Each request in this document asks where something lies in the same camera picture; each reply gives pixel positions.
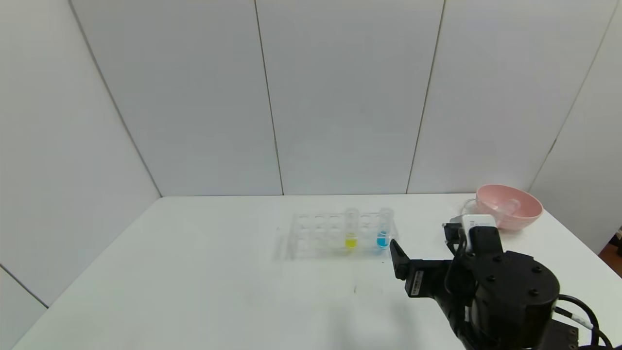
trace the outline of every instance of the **black mount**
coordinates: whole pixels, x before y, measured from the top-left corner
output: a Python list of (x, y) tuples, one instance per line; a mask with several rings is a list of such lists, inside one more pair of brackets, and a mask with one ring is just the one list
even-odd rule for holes
[(409, 297), (436, 300), (468, 350), (578, 348), (578, 329), (551, 319), (559, 282), (548, 268), (504, 252), (496, 227), (472, 227), (468, 252), (462, 225), (444, 227), (453, 260), (411, 260), (391, 241), (395, 277)]

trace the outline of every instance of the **panel seam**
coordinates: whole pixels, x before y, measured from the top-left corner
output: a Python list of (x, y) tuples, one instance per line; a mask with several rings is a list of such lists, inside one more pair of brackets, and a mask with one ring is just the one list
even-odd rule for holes
[(276, 142), (276, 128), (274, 127), (274, 115), (272, 113), (272, 98), (270, 97), (270, 86), (268, 85), (268, 71), (266, 68), (266, 56), (264, 55), (264, 42), (261, 38), (261, 26), (259, 25), (259, 11), (257, 10), (257, 0), (254, 0), (255, 16), (257, 18), (257, 33), (259, 34), (259, 48), (261, 49), (261, 60), (264, 64), (264, 76), (266, 78), (266, 92), (268, 94), (268, 106), (270, 107), (270, 120), (272, 121), (272, 135), (274, 135), (274, 151), (276, 153), (276, 164), (279, 167), (279, 180), (281, 182), (281, 195), (285, 195), (283, 188), (283, 174), (281, 173), (281, 161), (279, 159), (279, 147)]
[(117, 106), (117, 103), (114, 100), (113, 94), (110, 92), (110, 88), (108, 87), (108, 83), (106, 82), (106, 79), (104, 78), (104, 74), (101, 72), (100, 65), (97, 62), (97, 59), (95, 58), (95, 54), (93, 53), (91, 44), (88, 42), (88, 39), (86, 38), (86, 32), (84, 31), (84, 28), (82, 27), (82, 23), (80, 22), (80, 19), (78, 18), (78, 13), (76, 12), (75, 7), (73, 7), (72, 0), (68, 0), (68, 2), (69, 2), (69, 7), (71, 7), (72, 9), (73, 17), (75, 18), (76, 23), (78, 24), (78, 28), (80, 29), (80, 33), (82, 34), (82, 38), (84, 39), (84, 42), (86, 44), (86, 48), (88, 49), (88, 52), (91, 55), (91, 60), (93, 60), (93, 63), (95, 64), (95, 68), (97, 68), (97, 72), (100, 75), (101, 81), (104, 83), (104, 87), (106, 87), (108, 96), (110, 97), (110, 100), (113, 102), (114, 109), (116, 110), (117, 115), (119, 116), (119, 119), (121, 120), (121, 124), (123, 124), (123, 128), (125, 129), (125, 132), (128, 135), (130, 141), (132, 142), (132, 145), (134, 146), (134, 149), (136, 150), (136, 153), (138, 154), (138, 157), (140, 158), (142, 162), (142, 166), (145, 167), (145, 170), (147, 171), (147, 175), (149, 175), (149, 179), (151, 179), (151, 183), (153, 183), (155, 190), (157, 191), (158, 195), (160, 195), (160, 198), (162, 198), (162, 192), (157, 187), (156, 180), (154, 180), (154, 177), (151, 174), (149, 167), (147, 167), (147, 163), (145, 163), (145, 159), (142, 157), (141, 151), (138, 149), (138, 146), (136, 145), (136, 142), (134, 141), (132, 134), (129, 132), (128, 125), (126, 124), (125, 119), (123, 119), (121, 110), (119, 109), (119, 106)]
[(555, 136), (555, 140), (553, 140), (553, 144), (550, 146), (549, 152), (544, 157), (542, 164), (540, 164), (540, 168), (538, 169), (538, 172), (536, 172), (534, 179), (531, 181), (531, 184), (529, 185), (529, 189), (527, 190), (527, 192), (531, 192), (532, 187), (534, 187), (534, 184), (536, 183), (536, 179), (538, 178), (538, 175), (540, 175), (542, 168), (544, 168), (544, 163), (546, 163), (546, 160), (549, 158), (549, 155), (551, 154), (551, 152), (553, 152), (553, 147), (555, 147), (555, 144), (557, 143), (557, 139), (559, 138), (559, 135), (562, 133), (562, 130), (564, 129), (564, 126), (566, 125), (566, 122), (568, 121), (568, 117), (570, 116), (570, 113), (572, 112), (572, 109), (574, 108), (575, 103), (577, 102), (577, 99), (579, 98), (579, 95), (581, 94), (581, 90), (583, 90), (583, 86), (585, 85), (585, 81), (587, 80), (587, 77), (589, 76), (590, 71), (592, 70), (592, 66), (594, 65), (594, 62), (596, 62), (596, 57), (598, 56), (600, 47), (603, 45), (603, 42), (605, 41), (605, 37), (607, 36), (607, 32), (609, 31), (609, 27), (611, 26), (611, 22), (613, 21), (613, 16), (615, 16), (616, 11), (618, 10), (619, 4), (620, 4), (620, 0), (617, 0), (615, 6), (613, 6), (613, 11), (611, 12), (611, 16), (609, 17), (609, 22), (607, 23), (607, 26), (605, 27), (605, 32), (603, 33), (603, 36), (600, 38), (600, 42), (598, 43), (598, 47), (596, 48), (596, 52), (594, 53), (594, 58), (592, 58), (592, 62), (590, 63), (590, 66), (587, 68), (587, 72), (585, 73), (585, 76), (583, 77), (583, 81), (581, 82), (581, 86), (579, 86), (577, 94), (575, 95), (574, 100), (572, 100), (572, 104), (570, 105), (570, 109), (568, 110), (568, 113), (566, 114), (566, 117), (564, 118), (562, 127), (559, 128), (559, 131), (557, 132), (557, 135)]
[(7, 275), (9, 275), (15, 282), (17, 282), (17, 284), (19, 286), (21, 286), (25, 291), (28, 292), (28, 294), (30, 294), (33, 298), (35, 298), (41, 305), (43, 305), (44, 308), (49, 309), (49, 306), (47, 306), (43, 300), (41, 300), (38, 296), (35, 295), (35, 293), (33, 293), (30, 289), (28, 289), (20, 280), (17, 279), (17, 277), (15, 277), (15, 275), (13, 275), (3, 264), (0, 263), (0, 268), (2, 268), (4, 270), (4, 272), (7, 273)]
[(421, 136), (421, 128), (423, 127), (423, 124), (424, 124), (425, 108), (427, 106), (427, 98), (428, 98), (428, 93), (430, 91), (430, 83), (432, 81), (432, 71), (434, 70), (434, 63), (436, 61), (436, 53), (437, 53), (437, 50), (439, 48), (440, 30), (441, 30), (441, 27), (443, 26), (443, 17), (445, 15), (445, 5), (446, 5), (446, 3), (447, 3), (447, 0), (443, 0), (443, 8), (440, 11), (439, 31), (436, 33), (436, 43), (434, 45), (434, 53), (432, 54), (432, 64), (430, 65), (430, 75), (428, 76), (428, 82), (427, 82), (427, 86), (425, 88), (424, 106), (421, 109), (421, 119), (419, 120), (419, 130), (417, 130), (417, 141), (415, 142), (415, 150), (414, 150), (414, 152), (412, 154), (411, 171), (408, 174), (408, 182), (406, 183), (406, 192), (405, 192), (405, 194), (408, 194), (408, 187), (410, 187), (410, 185), (411, 185), (412, 170), (413, 170), (413, 168), (415, 166), (415, 155), (417, 154), (417, 147), (419, 146), (419, 138)]

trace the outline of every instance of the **table surface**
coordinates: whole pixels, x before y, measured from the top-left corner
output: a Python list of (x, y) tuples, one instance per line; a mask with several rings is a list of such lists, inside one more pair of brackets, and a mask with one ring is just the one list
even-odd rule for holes
[[(292, 214), (390, 207), (411, 258), (451, 258), (441, 224), (471, 197), (166, 197), (14, 349), (463, 349), (435, 301), (406, 296), (390, 260), (288, 260), (282, 247)], [(502, 241), (551, 269), (622, 343), (622, 280), (549, 213)]]

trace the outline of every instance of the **label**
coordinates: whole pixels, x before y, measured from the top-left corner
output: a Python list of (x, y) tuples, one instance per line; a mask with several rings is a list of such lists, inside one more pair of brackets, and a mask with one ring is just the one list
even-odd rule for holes
[(415, 272), (415, 282), (412, 283), (411, 295), (417, 296), (419, 295), (419, 290), (421, 289), (421, 281), (424, 279), (424, 272), (419, 270)]

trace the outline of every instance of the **pink bowl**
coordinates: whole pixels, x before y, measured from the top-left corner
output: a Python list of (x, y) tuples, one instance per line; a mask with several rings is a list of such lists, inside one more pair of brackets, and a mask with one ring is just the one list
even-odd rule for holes
[[(520, 203), (516, 210), (512, 204)], [(519, 189), (490, 184), (481, 186), (475, 194), (477, 212), (491, 214), (497, 227), (505, 230), (522, 230), (542, 215), (542, 203), (534, 196)]]

